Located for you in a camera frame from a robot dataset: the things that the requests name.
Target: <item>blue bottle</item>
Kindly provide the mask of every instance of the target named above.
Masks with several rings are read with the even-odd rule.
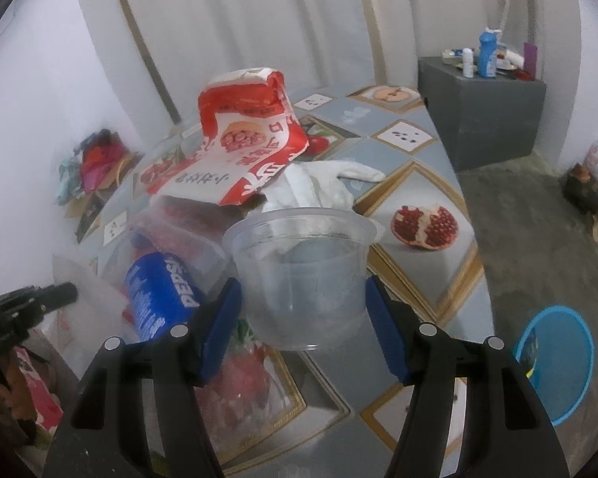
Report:
[[[478,74],[484,79],[496,77],[496,35],[483,32],[479,38],[481,52],[478,55]]]

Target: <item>blue gripper pad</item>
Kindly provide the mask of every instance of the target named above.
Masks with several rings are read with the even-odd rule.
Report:
[[[221,362],[242,309],[242,286],[231,279],[230,287],[220,297],[217,313],[201,346],[199,376],[204,383],[219,372]]]
[[[365,282],[365,308],[368,309],[374,332],[379,339],[383,357],[388,364],[390,373],[394,374],[399,382],[403,383],[409,376],[405,363],[407,347],[380,286],[381,282],[377,276],[371,276]]]

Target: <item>pile of clothes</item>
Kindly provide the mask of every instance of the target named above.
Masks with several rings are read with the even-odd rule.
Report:
[[[67,206],[67,218],[80,218],[78,243],[93,231],[100,211],[140,158],[129,152],[117,133],[102,129],[62,162],[57,204]]]

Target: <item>gray box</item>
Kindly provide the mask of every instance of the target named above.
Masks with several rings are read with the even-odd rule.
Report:
[[[423,57],[418,89],[454,170],[520,158],[534,148],[544,82],[469,79],[440,57]]]

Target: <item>clear plastic cup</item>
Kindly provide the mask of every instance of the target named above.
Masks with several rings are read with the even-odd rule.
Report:
[[[331,208],[265,212],[232,226],[244,314],[254,334],[281,351],[333,347],[365,317],[368,247],[376,227]]]

